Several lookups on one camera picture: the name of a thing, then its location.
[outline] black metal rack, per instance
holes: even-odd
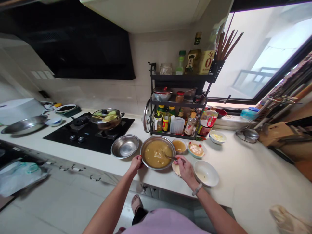
[[[196,132],[195,128],[193,130],[192,136],[183,136],[183,135],[176,135],[171,134],[170,132],[156,132],[154,131],[154,121],[152,121],[154,114],[157,112],[157,106],[158,105],[165,105],[165,106],[179,106],[179,107],[190,107],[190,108],[202,108],[198,118],[200,119],[204,109],[207,105],[208,101],[208,93],[211,87],[212,83],[216,82],[216,79],[219,75],[219,72],[222,68],[224,63],[219,64],[218,62],[213,62],[208,75],[158,75],[153,74],[156,71],[156,63],[150,63],[150,83],[151,83],[151,95],[150,95],[150,109],[151,109],[151,115],[150,115],[150,133],[161,135],[161,136],[170,136],[170,137],[177,137],[182,139],[189,139],[189,140],[195,140],[196,139]],[[168,101],[157,101],[154,97],[153,89],[155,86],[166,86],[166,87],[177,87],[177,88],[190,88],[190,84],[192,87],[194,85],[197,86],[197,88],[204,88],[205,82],[208,82],[208,88],[206,93],[203,93],[204,99],[201,101],[201,103],[193,103],[193,102],[176,102],[175,98],[176,95],[172,95],[171,98]]]

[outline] slipper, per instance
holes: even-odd
[[[133,214],[136,214],[137,209],[139,207],[143,208],[143,204],[141,202],[140,197],[136,194],[136,195],[134,195],[134,197],[132,198],[132,201],[131,201],[131,208],[132,208]]]

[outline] stove knob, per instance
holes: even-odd
[[[76,140],[77,137],[76,137],[76,135],[72,135],[69,139],[70,139],[71,141],[73,141],[73,140]]]
[[[85,138],[84,137],[79,137],[78,141],[79,141],[79,143],[81,143],[81,142],[85,141]]]

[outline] white countertop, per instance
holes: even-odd
[[[139,118],[133,119],[135,121],[127,134],[134,134],[144,142],[151,135],[144,132],[143,123]],[[123,176],[129,168],[132,157],[121,160],[112,155],[43,139],[59,127],[46,127],[27,136],[0,134],[0,140],[119,176]],[[218,171],[220,177],[217,186],[206,190],[219,204],[233,209],[236,220],[248,233],[278,233],[269,213],[270,207],[275,204],[284,206],[297,217],[312,220],[311,182],[293,165],[261,143],[249,144],[235,136],[233,131],[218,130],[226,135],[226,143],[217,145],[209,138],[202,142],[208,151],[208,155],[202,160],[209,162]],[[186,158],[192,164],[197,161],[190,154],[187,154]],[[154,171],[144,167],[135,180],[186,196],[191,196],[192,193],[171,168]]]

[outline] gas stove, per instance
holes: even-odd
[[[110,150],[114,141],[125,135],[134,122],[134,119],[122,118],[117,127],[109,131],[103,131],[98,129],[96,124],[90,122],[91,116],[91,113],[83,114],[43,139],[111,154]]]

